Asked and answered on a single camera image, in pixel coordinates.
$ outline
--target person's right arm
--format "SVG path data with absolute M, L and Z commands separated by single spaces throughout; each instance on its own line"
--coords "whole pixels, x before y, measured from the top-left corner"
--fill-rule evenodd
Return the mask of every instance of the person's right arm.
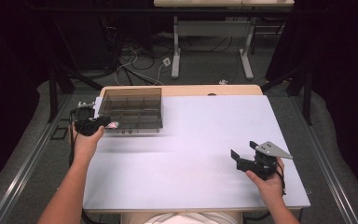
M 277 158 L 277 161 L 283 169 L 284 165 L 281 158 Z M 278 172 L 282 174 L 283 170 L 281 170 L 280 166 L 278 166 Z M 282 197 L 282 181 L 277 174 L 272 175 L 265 181 L 252 171 L 247 171 L 246 175 L 257 185 L 260 196 L 276 224 L 299 223 L 284 203 Z

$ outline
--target desk leg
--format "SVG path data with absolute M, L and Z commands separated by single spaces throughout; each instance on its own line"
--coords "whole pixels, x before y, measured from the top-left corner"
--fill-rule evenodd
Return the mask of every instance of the desk leg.
M 180 62 L 180 49 L 179 49 L 179 34 L 178 34 L 178 18 L 173 17 L 173 62 L 172 62 L 172 78 L 179 78 L 179 62 Z
M 251 65 L 249 64 L 249 59 L 248 59 L 248 52 L 251 46 L 254 30 L 255 30 L 255 18 L 251 18 L 245 32 L 245 36 L 246 36 L 245 48 L 240 49 L 243 71 L 245 72 L 246 79 L 248 80 L 252 80 L 254 78 Z

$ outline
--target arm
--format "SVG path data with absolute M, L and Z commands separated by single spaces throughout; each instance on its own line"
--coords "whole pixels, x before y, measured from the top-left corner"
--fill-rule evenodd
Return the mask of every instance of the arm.
M 75 131 L 74 136 L 74 162 L 38 223 L 80 223 L 86 175 L 97 143 L 103 136 L 103 126 L 92 136 L 77 134 Z
M 281 158 L 277 158 L 278 163 L 284 168 Z M 260 179 L 252 171 L 247 171 L 246 175 L 257 185 L 258 191 L 267 209 L 270 211 L 276 224 L 295 224 L 299 223 L 292 212 L 286 207 L 282 198 L 282 183 L 278 175 L 273 175 L 268 180 Z

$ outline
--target person's left arm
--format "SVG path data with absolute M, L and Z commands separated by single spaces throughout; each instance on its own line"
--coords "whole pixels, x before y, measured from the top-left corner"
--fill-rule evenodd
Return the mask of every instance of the person's left arm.
M 103 127 L 92 136 L 77 134 L 74 161 L 38 223 L 80 223 L 83 195 L 90 161 L 103 136 Z

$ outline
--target white desk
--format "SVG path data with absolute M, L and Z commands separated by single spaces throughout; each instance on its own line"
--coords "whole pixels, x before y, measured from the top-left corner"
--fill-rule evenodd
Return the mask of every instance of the white desk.
M 155 7 L 292 7 L 294 0 L 155 0 Z M 240 49 L 242 67 L 247 79 L 254 78 L 249 64 L 248 52 L 255 29 L 255 18 L 249 21 L 179 21 L 173 18 L 172 78 L 179 78 L 179 35 L 230 35 L 245 36 Z
M 269 100 L 255 86 L 233 86 L 234 95 L 217 96 L 206 94 L 229 94 L 230 86 L 195 91 L 197 87 L 162 87 L 164 127 L 159 133 L 105 133 L 89 166 L 83 204 L 87 211 L 265 209 L 256 186 L 236 169 L 230 150 L 252 160 L 249 141 L 269 140 L 288 151 Z M 201 93 L 191 96 L 192 90 Z M 240 95 L 239 90 L 252 95 Z M 286 204 L 310 206 L 293 161 L 284 164 Z

